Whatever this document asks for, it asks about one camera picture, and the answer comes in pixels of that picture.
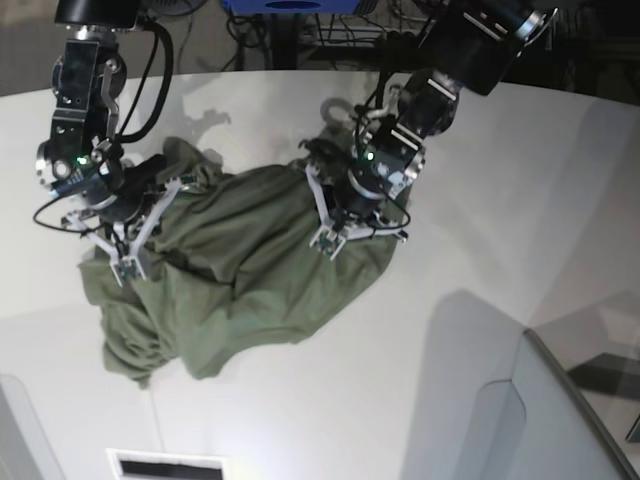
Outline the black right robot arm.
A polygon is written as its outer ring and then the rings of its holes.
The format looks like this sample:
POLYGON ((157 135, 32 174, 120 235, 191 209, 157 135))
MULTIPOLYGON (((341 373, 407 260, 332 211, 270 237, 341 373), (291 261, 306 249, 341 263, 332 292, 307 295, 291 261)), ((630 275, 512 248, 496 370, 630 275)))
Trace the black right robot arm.
POLYGON ((156 125, 174 67, 174 46, 158 19, 154 1, 61 1, 55 21, 74 29, 52 72, 55 109, 50 133, 36 156, 39 183, 55 198, 79 195, 105 223, 126 223, 149 205, 153 178, 166 162, 156 155, 134 167, 123 163, 124 147, 156 125), (117 34, 141 30, 164 52, 162 83, 153 110, 134 133, 125 131, 117 103, 128 69, 117 34))

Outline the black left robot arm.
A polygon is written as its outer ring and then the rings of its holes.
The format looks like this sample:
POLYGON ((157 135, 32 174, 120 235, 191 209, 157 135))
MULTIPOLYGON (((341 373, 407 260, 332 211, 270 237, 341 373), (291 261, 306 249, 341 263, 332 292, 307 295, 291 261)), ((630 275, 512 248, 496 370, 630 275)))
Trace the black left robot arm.
POLYGON ((461 91, 489 95, 556 13, 531 1, 450 1, 428 33, 389 38, 391 53, 413 53, 419 68, 391 85, 400 66, 385 61, 372 96, 357 106, 350 157, 330 189, 330 224, 388 229, 382 208, 416 181, 425 141, 452 125, 461 91))

